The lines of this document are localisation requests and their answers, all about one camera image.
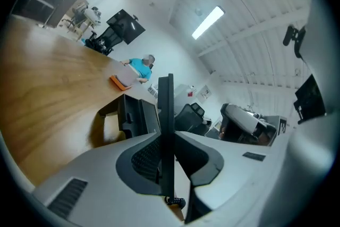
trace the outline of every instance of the rectangular light fixture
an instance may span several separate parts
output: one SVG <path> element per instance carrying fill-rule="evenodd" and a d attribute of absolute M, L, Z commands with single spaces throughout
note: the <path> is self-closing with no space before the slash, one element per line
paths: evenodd
<path fill-rule="evenodd" d="M 192 37 L 195 40 L 197 40 L 197 38 L 200 37 L 223 14 L 225 14 L 225 11 L 223 11 L 219 6 L 214 8 L 212 10 L 212 12 L 207 16 L 207 18 L 204 19 L 204 21 L 201 23 L 201 25 L 199 25 L 198 28 L 196 28 L 196 30 L 192 34 Z"/>

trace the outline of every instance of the vent grille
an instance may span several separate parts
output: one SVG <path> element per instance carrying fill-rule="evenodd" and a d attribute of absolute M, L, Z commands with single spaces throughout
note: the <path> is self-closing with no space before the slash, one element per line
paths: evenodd
<path fill-rule="evenodd" d="M 48 205 L 48 209 L 62 218 L 67 218 L 83 193 L 87 182 L 72 179 L 58 196 Z"/>

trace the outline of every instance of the wall-mounted television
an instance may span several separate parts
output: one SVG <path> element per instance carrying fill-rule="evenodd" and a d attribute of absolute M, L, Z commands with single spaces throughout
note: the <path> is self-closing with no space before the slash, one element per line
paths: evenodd
<path fill-rule="evenodd" d="M 120 10 L 106 23 L 124 42 L 129 44 L 145 31 L 135 18 L 131 17 L 126 11 Z"/>

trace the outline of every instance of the man in blue shirt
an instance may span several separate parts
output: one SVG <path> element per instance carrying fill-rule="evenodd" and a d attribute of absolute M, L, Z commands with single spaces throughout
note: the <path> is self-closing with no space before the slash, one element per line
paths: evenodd
<path fill-rule="evenodd" d="M 144 59 L 129 59 L 125 61 L 121 61 L 122 64 L 130 64 L 133 68 L 135 68 L 139 72 L 139 78 L 137 79 L 140 82 L 147 82 L 151 77 L 151 69 L 150 66 L 154 63 L 155 57 L 153 55 L 149 55 Z"/>

